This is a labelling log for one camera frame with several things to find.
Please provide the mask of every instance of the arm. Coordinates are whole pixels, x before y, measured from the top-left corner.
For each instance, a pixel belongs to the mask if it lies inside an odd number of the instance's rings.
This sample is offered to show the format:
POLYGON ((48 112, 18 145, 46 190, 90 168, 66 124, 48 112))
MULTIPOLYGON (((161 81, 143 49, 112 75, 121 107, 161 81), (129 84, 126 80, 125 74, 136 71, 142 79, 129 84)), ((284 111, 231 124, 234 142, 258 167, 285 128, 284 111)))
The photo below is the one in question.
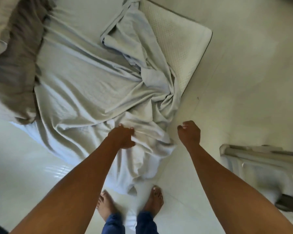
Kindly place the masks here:
POLYGON ((291 233, 293 225, 262 194, 219 164, 200 146, 193 121, 178 126, 178 135, 216 217, 226 233, 291 233))
POLYGON ((11 234, 83 234, 119 149, 135 145, 133 128, 114 128, 101 145, 70 171, 11 234))

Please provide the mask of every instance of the foot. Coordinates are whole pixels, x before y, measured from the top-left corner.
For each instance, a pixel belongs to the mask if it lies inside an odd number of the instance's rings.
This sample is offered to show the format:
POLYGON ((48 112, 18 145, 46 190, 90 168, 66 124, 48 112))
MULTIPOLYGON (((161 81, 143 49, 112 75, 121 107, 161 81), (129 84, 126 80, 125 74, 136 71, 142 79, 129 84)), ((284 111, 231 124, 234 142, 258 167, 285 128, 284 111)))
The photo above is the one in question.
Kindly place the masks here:
POLYGON ((114 205, 112 197, 106 190, 104 190, 100 194, 97 204, 97 210, 99 211, 99 214, 101 215, 104 221, 106 221, 111 214, 118 213, 118 210, 114 205))
POLYGON ((158 186, 153 186, 149 199, 142 211, 149 211, 155 217, 164 204, 162 190, 158 186))

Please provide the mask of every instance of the toe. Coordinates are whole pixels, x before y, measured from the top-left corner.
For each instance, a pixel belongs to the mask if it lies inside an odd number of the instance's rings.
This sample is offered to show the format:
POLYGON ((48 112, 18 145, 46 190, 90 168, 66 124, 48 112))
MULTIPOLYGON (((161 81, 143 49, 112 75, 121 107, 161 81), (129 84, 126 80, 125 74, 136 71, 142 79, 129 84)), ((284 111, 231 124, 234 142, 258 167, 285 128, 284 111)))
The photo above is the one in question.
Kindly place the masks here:
POLYGON ((107 196, 107 191, 106 190, 102 191, 101 195, 102 195, 103 198, 105 198, 107 196))
POLYGON ((160 188, 158 186, 153 186, 154 196, 158 196, 160 193, 161 193, 160 188))

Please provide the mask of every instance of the white tile floor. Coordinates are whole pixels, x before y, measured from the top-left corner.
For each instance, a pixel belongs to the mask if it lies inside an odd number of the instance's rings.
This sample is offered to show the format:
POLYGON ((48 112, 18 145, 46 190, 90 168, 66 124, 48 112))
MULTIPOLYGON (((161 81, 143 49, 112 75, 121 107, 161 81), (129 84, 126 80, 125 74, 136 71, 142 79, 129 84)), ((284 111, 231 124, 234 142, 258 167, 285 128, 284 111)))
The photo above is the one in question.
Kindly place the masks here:
MULTIPOLYGON (((153 1, 209 27, 213 38, 169 128, 177 149, 153 180, 138 184, 137 197, 111 193, 124 213, 136 212, 156 183, 165 198, 155 218, 160 233, 223 233, 176 126, 194 120, 217 160, 223 143, 293 150, 293 0, 153 1)), ((69 169, 0 121, 0 224, 11 230, 69 169)), ((95 212, 87 233, 103 225, 95 212)))

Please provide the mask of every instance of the blue pants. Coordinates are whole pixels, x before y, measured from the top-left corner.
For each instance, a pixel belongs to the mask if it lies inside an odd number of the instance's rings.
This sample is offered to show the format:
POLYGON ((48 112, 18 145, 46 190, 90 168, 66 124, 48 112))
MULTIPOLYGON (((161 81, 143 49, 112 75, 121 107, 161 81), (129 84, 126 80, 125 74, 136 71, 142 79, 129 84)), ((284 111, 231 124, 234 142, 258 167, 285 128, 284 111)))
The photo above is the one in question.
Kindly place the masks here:
MULTIPOLYGON (((111 214, 103 227, 102 234, 125 234, 121 214, 111 214)), ((150 212, 140 212, 137 217, 136 234, 158 234, 150 212)))

